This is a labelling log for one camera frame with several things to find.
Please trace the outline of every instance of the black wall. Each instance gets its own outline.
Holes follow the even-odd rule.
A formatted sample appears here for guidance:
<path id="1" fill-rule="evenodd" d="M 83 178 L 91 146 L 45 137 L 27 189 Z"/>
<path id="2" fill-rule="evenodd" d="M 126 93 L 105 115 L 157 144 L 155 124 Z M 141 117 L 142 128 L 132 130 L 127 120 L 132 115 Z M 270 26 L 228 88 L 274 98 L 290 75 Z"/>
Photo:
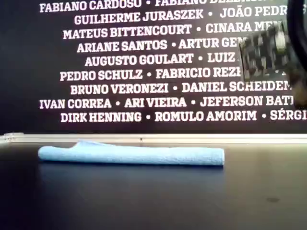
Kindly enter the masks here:
<path id="1" fill-rule="evenodd" d="M 262 0 L 242 2 L 224 2 L 175 5 L 175 6 L 155 6 L 156 1 L 151 0 L 150 4 L 142 1 L 140 8 L 108 9 L 95 11 L 70 11 L 70 12 L 50 12 L 40 13 L 38 0 L 22 1 L 10 0 L 0 3 L 0 133 L 24 132 L 24 133 L 304 133 L 306 114 L 296 112 L 295 119 L 287 116 L 283 112 L 279 113 L 280 120 L 274 119 L 273 111 L 293 110 L 293 106 L 285 101 L 273 106 L 267 105 L 267 96 L 291 95 L 289 90 L 284 91 L 253 91 L 253 92 L 232 92 L 230 85 L 239 82 L 238 76 L 215 77 L 213 68 L 238 67 L 239 62 L 208 63 L 208 53 L 235 52 L 237 47 L 222 47 L 223 38 L 244 37 L 247 32 L 228 33 L 207 33 L 206 26 L 209 23 L 236 23 L 249 22 L 251 29 L 255 30 L 255 22 L 277 21 L 284 19 L 281 14 L 270 15 L 272 8 L 264 8 L 266 15 L 256 15 L 256 9 L 260 6 L 280 6 L 283 9 L 286 1 Z M 226 17 L 220 16 L 223 8 L 237 8 L 238 6 L 250 7 L 252 15 L 250 17 Z M 110 14 L 124 12 L 140 12 L 141 17 L 146 12 L 153 11 L 176 11 L 203 9 L 202 19 L 187 19 L 174 21 L 156 22 L 128 22 L 128 23 L 103 23 L 92 25 L 75 25 L 76 15 L 87 14 Z M 127 36 L 127 37 L 104 37 L 94 39 L 63 39 L 63 30 L 93 29 L 103 28 L 109 30 L 110 27 L 131 27 L 131 26 L 151 26 L 151 25 L 178 25 L 191 24 L 190 34 L 176 35 L 156 35 L 156 36 Z M 218 38 L 219 47 L 213 48 L 189 48 L 179 49 L 182 40 L 195 38 Z M 77 53 L 79 43 L 103 43 L 119 42 L 121 47 L 123 41 L 145 41 L 145 40 L 166 40 L 165 50 L 141 50 L 141 51 L 113 51 L 100 53 Z M 85 66 L 87 57 L 120 56 L 120 55 L 150 55 L 150 54 L 185 54 L 193 53 L 192 63 L 188 64 L 167 64 L 167 65 L 125 65 L 125 66 Z M 156 69 L 173 68 L 209 68 L 211 74 L 205 78 L 172 78 L 157 79 Z M 60 81 L 61 71 L 90 71 L 96 73 L 100 70 L 116 69 L 142 69 L 143 78 L 136 80 L 94 80 L 94 81 Z M 197 82 L 224 82 L 226 92 L 182 92 L 182 83 Z M 111 92 L 112 84 L 141 84 L 141 83 L 168 83 L 169 93 L 152 94 L 118 94 Z M 71 85 L 91 85 L 105 84 L 109 87 L 108 94 L 92 95 L 71 95 Z M 210 106 L 201 107 L 199 104 L 203 97 L 224 97 L 224 96 L 263 96 L 263 105 L 246 106 Z M 187 107 L 149 107 L 146 98 L 163 97 L 184 97 Z M 109 99 L 112 108 L 99 109 L 69 109 L 67 101 L 69 99 Z M 125 108 L 127 98 L 144 98 L 145 107 Z M 40 100 L 66 99 L 65 108 L 62 109 L 41 109 Z M 156 112 L 178 112 L 191 111 L 203 114 L 201 121 L 155 121 Z M 252 120 L 207 120 L 209 113 L 216 111 L 255 111 Z M 109 112 L 141 112 L 142 121 L 138 122 L 89 122 L 89 113 L 109 113 Z M 61 113 L 87 113 L 87 122 L 61 122 Z"/>

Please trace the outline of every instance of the wall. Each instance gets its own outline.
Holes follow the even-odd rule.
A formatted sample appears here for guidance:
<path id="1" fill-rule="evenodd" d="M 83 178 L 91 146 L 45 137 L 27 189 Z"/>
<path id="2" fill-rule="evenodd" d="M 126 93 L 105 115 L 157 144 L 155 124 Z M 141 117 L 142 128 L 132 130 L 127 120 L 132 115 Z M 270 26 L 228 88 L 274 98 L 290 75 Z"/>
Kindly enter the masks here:
<path id="1" fill-rule="evenodd" d="M 237 41 L 285 0 L 93 2 L 0 3 L 2 133 L 304 133 L 281 72 L 240 82 Z"/>

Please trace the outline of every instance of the dark table surface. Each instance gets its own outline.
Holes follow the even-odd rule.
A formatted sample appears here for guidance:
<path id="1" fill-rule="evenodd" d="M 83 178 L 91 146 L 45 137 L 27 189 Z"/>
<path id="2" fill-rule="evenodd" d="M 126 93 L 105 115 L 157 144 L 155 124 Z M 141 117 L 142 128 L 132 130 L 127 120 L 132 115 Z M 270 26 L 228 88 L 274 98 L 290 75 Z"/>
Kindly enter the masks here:
<path id="1" fill-rule="evenodd" d="M 0 145 L 1 230 L 307 226 L 307 145 L 216 145 L 223 169 L 41 163 L 41 145 Z"/>

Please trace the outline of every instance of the blue towel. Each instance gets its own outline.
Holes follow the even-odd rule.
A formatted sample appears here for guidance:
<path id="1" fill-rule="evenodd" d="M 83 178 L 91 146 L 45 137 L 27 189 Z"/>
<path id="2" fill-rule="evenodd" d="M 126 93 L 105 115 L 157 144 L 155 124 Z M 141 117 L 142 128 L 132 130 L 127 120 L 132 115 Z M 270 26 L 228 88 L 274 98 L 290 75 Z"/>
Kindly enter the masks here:
<path id="1" fill-rule="evenodd" d="M 44 161 L 70 161 L 123 164 L 224 165 L 224 150 L 218 148 L 151 148 L 117 146 L 80 141 L 71 148 L 41 147 Z"/>

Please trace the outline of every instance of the white ledge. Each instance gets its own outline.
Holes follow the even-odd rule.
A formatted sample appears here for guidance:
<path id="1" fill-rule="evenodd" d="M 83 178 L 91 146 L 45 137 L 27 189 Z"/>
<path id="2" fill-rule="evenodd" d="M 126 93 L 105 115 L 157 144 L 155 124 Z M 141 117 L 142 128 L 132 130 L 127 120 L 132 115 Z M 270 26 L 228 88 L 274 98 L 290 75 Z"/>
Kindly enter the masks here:
<path id="1" fill-rule="evenodd" d="M 174 144 L 307 144 L 307 134 L 23 134 L 0 137 L 2 143 L 104 143 Z"/>

